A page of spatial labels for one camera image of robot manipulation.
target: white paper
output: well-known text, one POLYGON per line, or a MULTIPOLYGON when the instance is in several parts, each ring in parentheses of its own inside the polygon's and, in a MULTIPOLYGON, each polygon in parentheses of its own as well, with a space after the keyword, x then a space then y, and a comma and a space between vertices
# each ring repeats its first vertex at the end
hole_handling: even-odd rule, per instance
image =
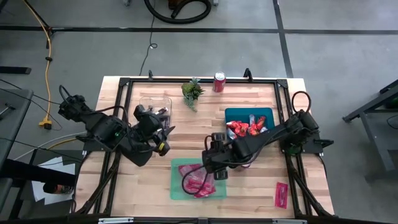
MULTIPOLYGON (((62 167, 56 167, 53 170, 57 170, 57 171, 61 171, 61 172, 66 172, 68 174, 75 174, 75 165, 74 164, 69 164, 66 166, 62 166, 62 167)), ((48 194, 48 193, 44 193, 45 197, 44 197, 44 205, 50 205, 52 203, 57 203, 57 202, 63 202, 66 200, 71 200, 72 199, 72 195, 73 192, 70 194, 48 194)))
MULTIPOLYGON (((57 157, 57 158, 51 159, 47 162, 39 164, 39 166, 46 165, 46 164, 54 164, 54 165, 43 166, 43 168, 57 170, 60 172, 66 172, 68 174, 75 174, 75 165, 69 164, 69 165, 64 166, 62 164, 62 157, 57 157)), ((39 200, 42 200, 44 198, 44 204, 50 205, 52 203, 57 203, 57 202, 62 202, 62 201, 72 199, 73 193, 68 194, 68 195, 48 194, 43 191, 43 186, 44 186, 44 183, 41 183, 38 181, 32 181, 33 194, 34 194, 36 202, 39 200)))
MULTIPOLYGON (((54 169, 57 167, 62 167, 63 166, 62 157, 57 157, 57 158, 51 159, 47 162, 39 164, 39 166, 46 165, 46 164, 54 164, 54 165, 43 166, 43 168, 54 169)), ((44 186, 44 183, 41 183, 38 181, 32 181, 33 195, 35 197, 36 202, 39 200, 42 200, 45 197, 46 193, 43 191, 43 186, 44 186)))

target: yellow extension cord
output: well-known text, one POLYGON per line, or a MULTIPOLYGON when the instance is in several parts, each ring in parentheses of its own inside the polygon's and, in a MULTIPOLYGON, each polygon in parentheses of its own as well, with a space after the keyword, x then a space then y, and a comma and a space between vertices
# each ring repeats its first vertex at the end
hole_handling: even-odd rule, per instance
POLYGON ((48 147, 47 149, 52 149, 52 148, 54 148, 55 146, 59 146, 59 145, 61 145, 61 144, 64 144, 64 143, 67 143, 67 142, 71 142, 71 141, 74 141, 74 140, 77 140, 77 138, 67 139, 67 140, 60 141, 60 142, 55 143, 54 145, 48 147))
MULTIPOLYGON (((49 43, 49 58, 51 58, 51 40, 49 37, 49 34, 47 33, 47 31, 45 30, 45 27, 42 23, 42 21, 40 21, 40 19, 37 17, 36 13, 29 7, 28 4, 26 4, 25 1, 23 1, 25 3, 25 5, 28 7, 28 9, 32 12, 32 14, 35 16, 35 18, 37 19, 37 22, 40 23, 40 26, 43 28, 44 34, 47 37, 47 41, 49 43)), ((39 123, 39 126, 44 126, 45 124, 52 124, 52 122, 49 120, 49 113, 50 113, 50 107, 51 107, 51 92, 50 92, 50 87, 49 87, 49 80, 48 80, 48 76, 49 76, 49 67, 50 67, 50 61, 47 61, 47 66, 45 68, 45 84, 47 86, 47 93, 49 94, 49 105, 47 107, 47 114, 45 115, 45 117, 43 118, 43 121, 41 121, 39 123)))

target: pink snack bag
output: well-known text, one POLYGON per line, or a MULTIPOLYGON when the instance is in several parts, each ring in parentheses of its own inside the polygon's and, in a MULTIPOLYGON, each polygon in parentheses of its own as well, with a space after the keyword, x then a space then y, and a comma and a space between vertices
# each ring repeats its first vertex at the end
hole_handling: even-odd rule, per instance
MULTIPOLYGON (((178 171, 183 177, 187 172, 190 172, 191 170, 197 169, 199 167, 201 167, 201 164, 181 165, 178 167, 178 171)), ((197 192, 201 187, 201 185, 203 184, 205 177, 206 177, 205 168, 201 168, 192 172, 184 180, 183 185, 185 187, 185 190, 191 193, 197 192)), ((216 188, 214 186, 213 174, 208 174, 208 177, 206 179, 203 188, 197 194, 195 194, 194 197, 195 198, 208 197, 214 192, 216 192, 216 188)))
POLYGON ((279 208, 287 208, 287 184, 284 183, 276 183, 276 193, 275 193, 275 207, 279 208))

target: gray floor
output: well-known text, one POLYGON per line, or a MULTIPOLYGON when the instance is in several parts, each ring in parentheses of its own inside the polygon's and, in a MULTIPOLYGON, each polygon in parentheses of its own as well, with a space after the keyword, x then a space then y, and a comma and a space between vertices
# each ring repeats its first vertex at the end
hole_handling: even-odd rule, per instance
MULTIPOLYGON (((9 2, 0 14, 0 25, 37 25, 21 2, 9 2)), ((117 0, 31 3, 52 26, 150 27, 152 19, 138 0, 131 7, 117 0)), ((395 0, 280 0, 279 4, 287 29, 398 29, 395 0)), ((169 13, 165 2, 158 1, 157 5, 160 11, 169 13)), ((202 8, 192 3, 182 17, 202 8)), ((155 21, 154 27, 175 26, 155 21)), ((271 0, 220 0, 208 18, 184 27, 277 26, 271 0)), ((29 76, 0 77, 46 97, 44 34, 1 31, 0 40, 2 65, 32 68, 29 76)), ((239 77, 249 67, 255 77, 286 77, 277 34, 155 33, 153 42, 159 47, 150 51, 143 74, 148 69, 154 75, 180 76, 210 76, 224 71, 239 77)), ((102 77, 137 75, 148 43, 149 33, 56 33, 49 72, 52 99, 61 100, 57 88, 62 84, 71 93, 84 95, 94 107, 102 77)), ((345 218, 397 223, 397 183, 365 182, 364 175, 379 170, 380 162, 362 124, 346 124, 341 117, 397 79, 398 35, 287 35, 287 45, 294 77, 305 79, 313 98, 312 112, 322 136, 335 140, 325 152, 335 213, 345 218)), ((47 106, 44 101, 35 101, 47 106)), ((31 105, 17 139, 38 145, 83 130, 82 125, 62 119, 56 111, 54 106, 52 114, 63 129, 45 131, 37 127, 44 112, 31 105)), ((64 149, 81 149, 81 144, 67 144, 64 149)), ((28 150, 15 144, 10 158, 28 150)))

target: red candy wrapper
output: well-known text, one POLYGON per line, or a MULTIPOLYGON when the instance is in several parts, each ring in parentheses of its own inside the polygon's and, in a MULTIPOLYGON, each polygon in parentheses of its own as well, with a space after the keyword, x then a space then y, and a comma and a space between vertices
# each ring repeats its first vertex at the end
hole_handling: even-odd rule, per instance
POLYGON ((287 184, 276 183, 276 192, 275 192, 275 207, 279 208, 287 208, 287 184))
POLYGON ((261 130, 262 127, 264 127, 264 122, 266 121, 266 117, 265 116, 261 116, 259 118, 259 120, 257 121, 257 130, 261 130))
MULTIPOLYGON (((183 177, 187 172, 190 172, 193 169, 197 169, 201 167, 201 164, 190 164, 190 165, 181 165, 178 167, 178 171, 180 172, 181 176, 183 177)), ((189 174, 185 180, 184 180, 184 188, 188 192, 195 193, 199 190, 201 185, 203 184, 203 181, 205 180, 206 177, 206 170, 205 168, 198 169, 191 174, 189 174)), ((214 177, 213 174, 208 174, 208 177, 206 179, 206 182, 203 186, 203 188, 194 195, 195 198, 202 198, 202 197, 208 197, 209 195, 213 194, 216 192, 216 187, 214 183, 214 177)))
POLYGON ((259 134, 259 131, 256 128, 256 124, 250 125, 249 134, 252 135, 252 136, 256 136, 256 135, 259 134))
POLYGON ((246 136, 246 132, 248 131, 248 128, 249 128, 249 124, 241 123, 240 125, 241 126, 239 128, 235 128, 234 132, 238 136, 245 137, 246 136))
POLYGON ((242 123, 242 121, 231 121, 231 122, 226 123, 226 126, 228 128, 231 128, 232 130, 234 130, 236 128, 240 128, 241 123, 242 123))

